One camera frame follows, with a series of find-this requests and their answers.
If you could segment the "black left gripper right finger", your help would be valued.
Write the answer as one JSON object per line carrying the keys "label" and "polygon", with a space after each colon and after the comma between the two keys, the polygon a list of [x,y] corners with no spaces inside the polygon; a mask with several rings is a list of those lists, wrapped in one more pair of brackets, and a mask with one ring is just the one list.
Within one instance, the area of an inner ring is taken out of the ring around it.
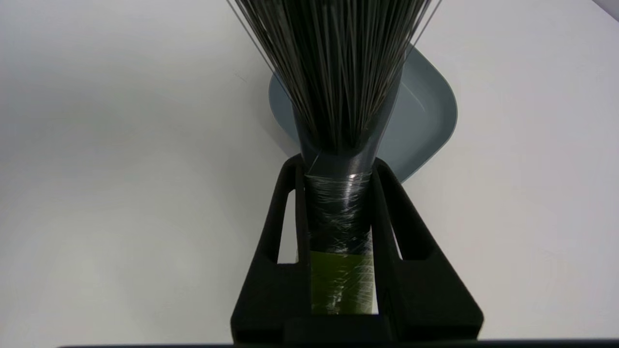
{"label": "black left gripper right finger", "polygon": [[398,342],[475,340],[484,315],[383,160],[371,179],[379,313]]}

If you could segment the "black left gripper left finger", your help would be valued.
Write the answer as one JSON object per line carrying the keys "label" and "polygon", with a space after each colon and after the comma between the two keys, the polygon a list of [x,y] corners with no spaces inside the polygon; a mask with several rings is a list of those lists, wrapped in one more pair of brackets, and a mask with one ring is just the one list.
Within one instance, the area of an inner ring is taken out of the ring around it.
{"label": "black left gripper left finger", "polygon": [[[278,263],[288,194],[295,192],[298,260]],[[302,156],[281,167],[263,231],[231,317],[235,344],[281,345],[301,319],[311,315],[310,234]]]}

